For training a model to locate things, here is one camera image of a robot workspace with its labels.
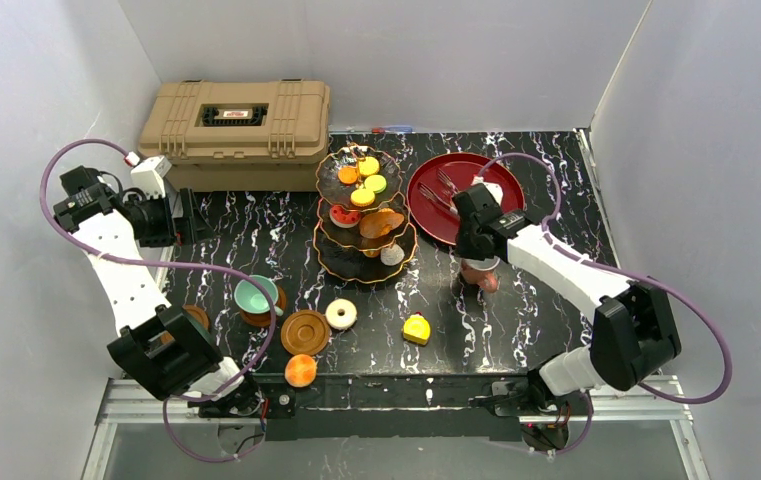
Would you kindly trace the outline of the golden croissant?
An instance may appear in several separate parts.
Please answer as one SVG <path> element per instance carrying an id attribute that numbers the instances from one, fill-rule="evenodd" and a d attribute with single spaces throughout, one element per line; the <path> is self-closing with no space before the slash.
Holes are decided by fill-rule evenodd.
<path id="1" fill-rule="evenodd" d="M 406 217 L 391 208 L 382 208 L 362 217 L 359 222 L 359 233 L 366 239 L 377 239 L 388 235 L 401 226 Z"/>

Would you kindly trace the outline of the tan plastic toolbox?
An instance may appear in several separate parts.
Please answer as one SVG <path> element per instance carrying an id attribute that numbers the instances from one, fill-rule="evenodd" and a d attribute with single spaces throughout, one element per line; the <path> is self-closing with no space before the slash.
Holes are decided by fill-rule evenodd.
<path id="1" fill-rule="evenodd" d="M 312 192 L 330 104 L 330 87 L 315 80 L 165 83 L 138 150 L 170 161 L 176 189 Z"/>

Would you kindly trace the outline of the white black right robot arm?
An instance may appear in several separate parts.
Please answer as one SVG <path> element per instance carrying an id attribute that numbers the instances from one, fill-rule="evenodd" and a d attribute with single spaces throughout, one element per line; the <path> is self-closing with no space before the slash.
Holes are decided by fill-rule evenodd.
<path id="1" fill-rule="evenodd" d="M 505 212 L 484 184 L 455 194 L 457 252 L 476 267 L 499 262 L 523 270 L 592 323 L 588 345 L 535 368 L 530 384 L 545 396 L 609 386 L 627 391 L 682 350 L 667 294 L 647 282 L 588 265 L 522 211 Z"/>

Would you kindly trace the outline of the white cup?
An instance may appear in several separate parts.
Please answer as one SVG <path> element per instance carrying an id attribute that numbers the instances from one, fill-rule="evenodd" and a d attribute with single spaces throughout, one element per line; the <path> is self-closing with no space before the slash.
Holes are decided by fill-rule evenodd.
<path id="1" fill-rule="evenodd" d="M 462 258 L 460 275 L 466 284 L 476 285 L 486 293 L 494 293 L 499 289 L 499 281 L 495 274 L 499 264 L 500 259 L 497 257 L 486 260 Z"/>

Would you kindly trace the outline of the teal saucer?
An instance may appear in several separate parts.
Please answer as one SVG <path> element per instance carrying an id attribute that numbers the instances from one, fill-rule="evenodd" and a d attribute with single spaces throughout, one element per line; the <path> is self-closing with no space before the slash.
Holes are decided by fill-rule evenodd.
<path id="1" fill-rule="evenodd" d="M 262 275 L 251 275 L 249 280 L 241 280 L 234 290 L 234 301 L 238 307 L 248 314 L 267 314 L 271 311 L 268 300 L 271 300 L 277 316 L 283 314 L 279 306 L 281 295 L 273 280 Z"/>

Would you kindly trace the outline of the white cream cake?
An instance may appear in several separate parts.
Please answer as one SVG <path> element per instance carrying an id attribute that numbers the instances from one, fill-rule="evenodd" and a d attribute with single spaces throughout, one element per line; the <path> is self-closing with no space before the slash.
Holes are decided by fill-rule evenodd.
<path id="1" fill-rule="evenodd" d="M 397 266 L 399 265 L 405 257 L 405 252 L 403 248 L 398 244 L 392 244 L 390 246 L 384 247 L 380 251 L 380 260 L 381 263 L 385 266 Z"/>

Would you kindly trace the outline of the orange tart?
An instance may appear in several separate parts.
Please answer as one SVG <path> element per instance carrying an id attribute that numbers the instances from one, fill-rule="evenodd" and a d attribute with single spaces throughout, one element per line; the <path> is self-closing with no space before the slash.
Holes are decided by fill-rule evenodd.
<path id="1" fill-rule="evenodd" d="M 307 354 L 294 355 L 286 364 L 284 378 L 294 388 L 304 388 L 316 379 L 317 362 Z"/>

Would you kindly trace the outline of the yellow round cracker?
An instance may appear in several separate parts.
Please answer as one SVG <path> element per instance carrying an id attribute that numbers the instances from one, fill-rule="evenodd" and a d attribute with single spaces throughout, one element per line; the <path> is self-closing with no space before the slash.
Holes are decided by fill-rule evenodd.
<path id="1" fill-rule="evenodd" d="M 365 156 L 357 161 L 357 170 L 361 177 L 367 178 L 379 172 L 380 163 L 373 156 Z"/>

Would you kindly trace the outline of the dark red round tray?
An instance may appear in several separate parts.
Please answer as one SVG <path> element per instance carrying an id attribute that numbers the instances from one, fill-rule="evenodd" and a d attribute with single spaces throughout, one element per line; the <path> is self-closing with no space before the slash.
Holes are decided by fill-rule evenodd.
<path id="1" fill-rule="evenodd" d="M 488 157 L 473 153 L 448 153 L 428 160 L 412 174 L 407 188 L 407 200 L 413 221 L 434 240 L 455 246 L 459 221 L 443 206 L 424 196 L 419 187 L 424 185 L 444 202 L 451 203 L 451 191 L 439 178 L 444 172 L 452 183 L 462 190 L 472 184 L 475 175 L 489 161 Z M 525 208 L 525 198 L 516 177 L 504 166 L 490 167 L 484 180 L 502 188 L 502 209 L 511 211 Z"/>

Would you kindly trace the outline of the green macaron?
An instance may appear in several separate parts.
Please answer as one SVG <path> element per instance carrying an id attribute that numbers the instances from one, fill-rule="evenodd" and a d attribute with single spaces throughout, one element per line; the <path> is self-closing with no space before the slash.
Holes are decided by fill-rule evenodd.
<path id="1" fill-rule="evenodd" d="M 363 186 L 365 189 L 370 190 L 375 195 L 379 195 L 386 190 L 387 180 L 383 175 L 374 174 L 365 178 Z"/>

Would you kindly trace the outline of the three tier glass stand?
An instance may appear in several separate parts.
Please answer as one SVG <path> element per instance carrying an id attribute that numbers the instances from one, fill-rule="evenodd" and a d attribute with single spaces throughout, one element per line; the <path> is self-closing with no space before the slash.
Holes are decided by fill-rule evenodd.
<path id="1" fill-rule="evenodd" d="M 365 156 L 373 156 L 379 161 L 377 174 L 386 178 L 387 188 L 376 195 L 371 206 L 356 207 L 350 202 L 350 194 L 364 188 L 365 178 L 360 176 L 356 184 L 343 185 L 337 178 L 337 170 L 343 166 L 357 167 L 357 161 Z M 319 264 L 328 274 L 343 281 L 373 284 L 389 280 L 405 270 L 415 257 L 417 235 L 408 200 L 403 193 L 401 168 L 397 160 L 381 150 L 350 142 L 320 162 L 316 171 L 316 188 L 319 194 L 316 207 L 318 221 L 313 232 L 313 248 Z M 331 222 L 329 211 L 333 205 L 359 211 L 362 217 L 382 208 L 391 208 L 404 214 L 406 220 L 384 237 L 366 239 L 359 233 L 359 224 L 343 229 Z M 380 251 L 392 244 L 400 245 L 405 257 L 399 265 L 389 267 L 381 263 Z"/>

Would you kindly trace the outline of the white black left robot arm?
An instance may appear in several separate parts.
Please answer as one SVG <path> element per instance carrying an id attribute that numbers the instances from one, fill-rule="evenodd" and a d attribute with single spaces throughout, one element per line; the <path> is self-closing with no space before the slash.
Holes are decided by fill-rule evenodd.
<path id="1" fill-rule="evenodd" d="M 167 198 L 136 187 L 123 199 L 100 171 L 79 166 L 64 173 L 67 197 L 53 208 L 55 222 L 89 246 L 87 257 L 111 304 L 118 336 L 107 350 L 115 363 L 158 400 L 187 395 L 219 401 L 243 387 L 236 362 L 224 356 L 208 329 L 185 307 L 171 304 L 139 248 L 193 244 L 214 231 L 182 189 L 180 216 Z"/>

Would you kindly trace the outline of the orange round cookie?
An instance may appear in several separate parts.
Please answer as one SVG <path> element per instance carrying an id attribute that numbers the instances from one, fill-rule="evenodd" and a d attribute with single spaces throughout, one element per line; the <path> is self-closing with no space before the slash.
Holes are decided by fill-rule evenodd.
<path id="1" fill-rule="evenodd" d="M 337 178 L 343 185 L 353 185 L 360 180 L 360 172 L 356 166 L 343 166 L 337 170 Z"/>

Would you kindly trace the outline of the brown round wooden coaster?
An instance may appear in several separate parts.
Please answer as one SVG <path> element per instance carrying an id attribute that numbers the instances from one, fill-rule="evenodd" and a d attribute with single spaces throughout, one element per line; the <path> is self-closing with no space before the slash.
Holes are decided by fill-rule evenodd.
<path id="1" fill-rule="evenodd" d="M 210 329 L 210 319 L 209 319 L 209 316 L 207 315 L 207 313 L 202 308 L 200 308 L 198 306 L 195 306 L 195 305 L 184 305 L 183 309 L 188 314 L 190 314 L 191 317 L 197 323 L 199 323 L 205 331 L 209 331 L 209 329 Z M 169 332 L 165 331 L 159 337 L 159 340 L 160 340 L 160 342 L 163 345 L 165 345 L 165 344 L 171 343 L 174 340 L 174 338 L 173 338 L 173 336 Z"/>

